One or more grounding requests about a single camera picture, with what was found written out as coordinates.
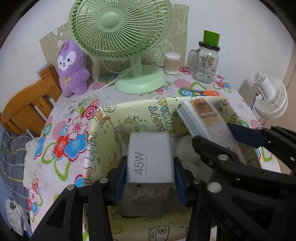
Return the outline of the beige wooden door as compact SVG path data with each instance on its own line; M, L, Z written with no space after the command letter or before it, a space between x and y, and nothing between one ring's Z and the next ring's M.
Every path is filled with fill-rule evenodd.
M283 79L288 94L288 106L284 114L274 120L260 119L264 127L281 126L289 130L295 131L295 44L293 45L290 63Z

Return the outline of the white standing fan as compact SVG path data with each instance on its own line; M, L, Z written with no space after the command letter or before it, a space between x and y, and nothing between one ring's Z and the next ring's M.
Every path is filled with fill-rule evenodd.
M266 120L281 117L288 106L288 95L284 83L278 78L268 77L262 71L255 73L253 81L262 96L254 106L258 115Z

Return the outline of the green desk fan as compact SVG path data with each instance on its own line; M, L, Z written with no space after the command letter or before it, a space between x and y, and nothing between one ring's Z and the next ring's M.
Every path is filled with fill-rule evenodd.
M75 1L70 35L86 54L108 61L130 61L114 81L118 91L142 94L166 83L163 70L142 64L142 55L166 35L170 1Z

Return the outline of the white power strip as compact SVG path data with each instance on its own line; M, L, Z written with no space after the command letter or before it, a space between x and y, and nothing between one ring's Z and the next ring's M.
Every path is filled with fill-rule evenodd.
M182 101L177 112L192 137L201 136L237 154L246 164L243 152L233 137L227 123L207 98Z

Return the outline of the yellow cartoon storage box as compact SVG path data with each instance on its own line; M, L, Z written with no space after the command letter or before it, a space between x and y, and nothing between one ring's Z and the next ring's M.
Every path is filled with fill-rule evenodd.
M189 135L177 113L178 105L191 97L163 97L101 106L88 133L84 160L85 185L90 185L118 166L123 145L133 132L169 132L173 138ZM119 207L109 207L115 240L179 240L185 237L191 208L177 205L167 214L142 214L124 218Z

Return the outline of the green cup on jar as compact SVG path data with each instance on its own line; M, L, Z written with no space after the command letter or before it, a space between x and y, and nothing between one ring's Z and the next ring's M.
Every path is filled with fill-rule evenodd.
M210 46L218 47L219 39L220 39L220 34L211 32L208 30L204 30L203 43Z

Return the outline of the beige patterned wall board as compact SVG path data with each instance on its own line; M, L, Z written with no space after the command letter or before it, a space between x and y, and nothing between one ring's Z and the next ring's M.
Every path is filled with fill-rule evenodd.
M176 52L181 55L181 64L185 64L187 49L187 25L189 7L181 4L171 5L171 25L166 36L159 44L142 55L142 64L162 67L164 54ZM68 23L61 25L49 32L40 40L41 48L48 64L57 67L57 54L65 40L70 38ZM93 78L102 77L105 74L115 74L130 66L130 61L101 61L100 59L87 57L86 68Z

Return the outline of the white cloth on bed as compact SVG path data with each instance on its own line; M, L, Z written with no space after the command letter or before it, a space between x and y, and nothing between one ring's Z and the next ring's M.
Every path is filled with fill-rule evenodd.
M23 236L25 232L32 234L30 215L14 200L7 198L5 201L8 222L12 229Z

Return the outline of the purple plush rabbit toy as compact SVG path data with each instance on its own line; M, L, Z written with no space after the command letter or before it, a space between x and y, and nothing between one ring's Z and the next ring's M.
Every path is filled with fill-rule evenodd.
M59 83L65 97L81 95L88 89L90 73L86 69L86 53L70 39L63 43L57 59Z

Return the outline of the orange handled scissors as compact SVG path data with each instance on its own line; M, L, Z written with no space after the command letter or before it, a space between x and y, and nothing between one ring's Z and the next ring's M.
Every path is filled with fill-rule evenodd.
M213 91L213 90L194 90L194 89L189 89L189 88L182 88L182 90L186 90L186 91L190 91L190 92L194 92L194 93L198 93L204 96L220 96L220 93L217 91Z

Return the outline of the floral tablecloth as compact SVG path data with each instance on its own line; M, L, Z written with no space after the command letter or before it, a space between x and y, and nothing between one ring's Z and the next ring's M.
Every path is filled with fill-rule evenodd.
M163 97L198 97L198 93L182 90L213 90L220 93L224 116L245 127L257 128L260 122L231 84L217 75L210 84L195 81L187 68L169 75L157 90L142 94L126 94L114 86L116 74L93 80L82 95L61 96L51 111L40 137L27 144L23 185L29 191L31 228L35 230L68 184L85 185L84 160L88 133L101 106Z

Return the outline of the grey plaid bedding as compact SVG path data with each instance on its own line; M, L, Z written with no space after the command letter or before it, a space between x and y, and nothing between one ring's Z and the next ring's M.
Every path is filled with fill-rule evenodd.
M4 131L1 136L1 176L13 200L29 212L29 192L23 186L23 171L27 154L26 144L32 138Z

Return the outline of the white round puck device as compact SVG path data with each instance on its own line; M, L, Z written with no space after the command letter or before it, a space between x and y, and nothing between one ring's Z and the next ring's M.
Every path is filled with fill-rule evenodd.
M192 139L192 136L182 137L177 144L175 156L179 158L181 163L188 162L197 165L200 161L200 156L193 148Z

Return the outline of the glass mason jar mug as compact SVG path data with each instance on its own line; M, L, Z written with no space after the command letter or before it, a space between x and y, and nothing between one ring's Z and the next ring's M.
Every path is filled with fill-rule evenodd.
M192 77L203 83L213 82L219 62L220 47L199 41L198 49L191 50L187 66L192 70Z

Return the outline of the white 45W charger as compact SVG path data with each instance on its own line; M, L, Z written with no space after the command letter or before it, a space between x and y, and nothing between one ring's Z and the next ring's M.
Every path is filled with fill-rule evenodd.
M175 182L171 137L168 133L135 132L129 137L128 184L171 184Z

